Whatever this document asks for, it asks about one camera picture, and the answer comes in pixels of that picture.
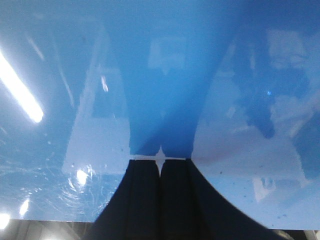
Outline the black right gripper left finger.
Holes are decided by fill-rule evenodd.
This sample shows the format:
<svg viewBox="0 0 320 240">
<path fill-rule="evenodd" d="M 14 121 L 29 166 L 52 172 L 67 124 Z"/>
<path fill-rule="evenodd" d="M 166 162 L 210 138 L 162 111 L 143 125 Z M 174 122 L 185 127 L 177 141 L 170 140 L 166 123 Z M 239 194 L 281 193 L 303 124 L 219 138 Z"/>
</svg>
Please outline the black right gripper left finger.
<svg viewBox="0 0 320 240">
<path fill-rule="evenodd" d="M 158 240 L 160 175 L 153 160 L 130 160 L 109 203 L 85 240 Z"/>
</svg>

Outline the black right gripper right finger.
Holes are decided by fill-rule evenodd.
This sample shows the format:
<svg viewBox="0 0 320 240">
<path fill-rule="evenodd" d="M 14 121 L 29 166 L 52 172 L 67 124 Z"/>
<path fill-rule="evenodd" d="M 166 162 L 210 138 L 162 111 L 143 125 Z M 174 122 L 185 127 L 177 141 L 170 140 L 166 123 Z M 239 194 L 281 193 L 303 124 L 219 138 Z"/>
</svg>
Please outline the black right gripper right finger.
<svg viewBox="0 0 320 240">
<path fill-rule="evenodd" d="M 190 160 L 167 159 L 161 169 L 164 240 L 284 240 L 226 200 Z"/>
</svg>

